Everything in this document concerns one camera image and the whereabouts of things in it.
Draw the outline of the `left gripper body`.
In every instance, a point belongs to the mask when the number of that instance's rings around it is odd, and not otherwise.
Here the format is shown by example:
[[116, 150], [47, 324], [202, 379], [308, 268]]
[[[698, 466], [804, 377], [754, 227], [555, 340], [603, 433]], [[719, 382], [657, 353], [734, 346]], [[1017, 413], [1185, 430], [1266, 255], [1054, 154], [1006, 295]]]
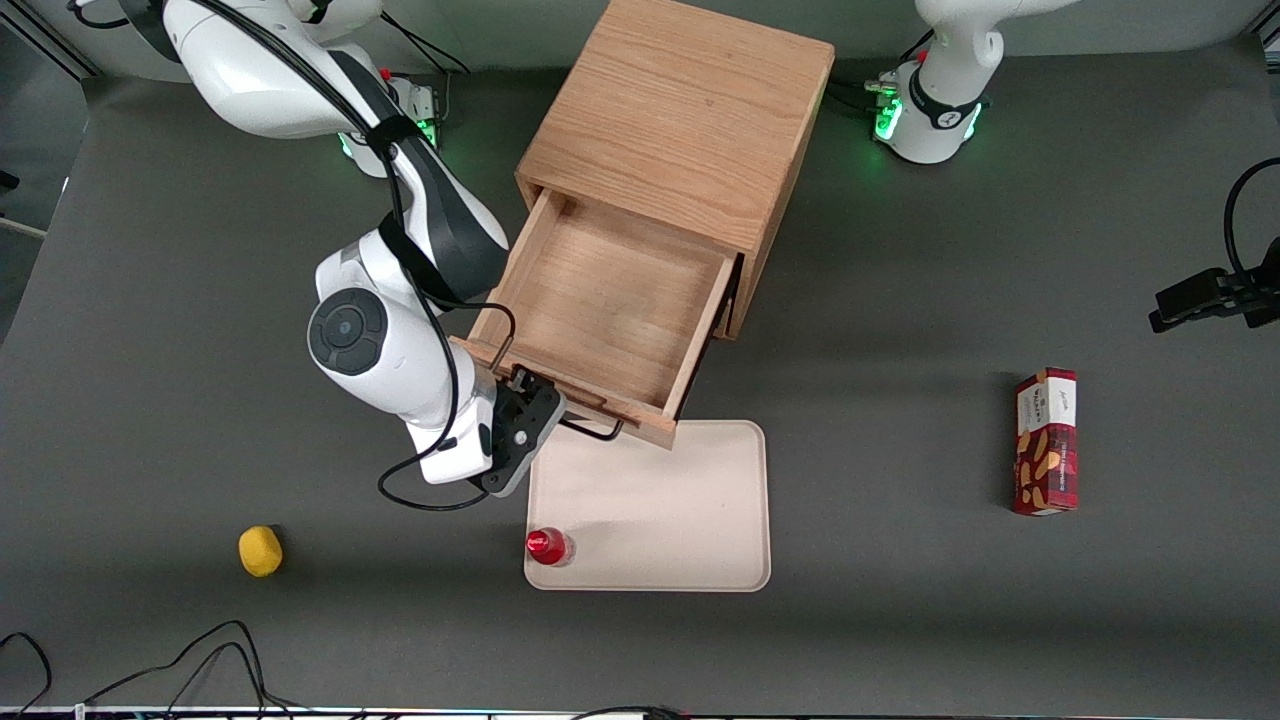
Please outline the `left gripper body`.
[[1258, 329], [1279, 319], [1279, 243], [1276, 236], [1260, 265], [1242, 273], [1240, 309], [1245, 324]]

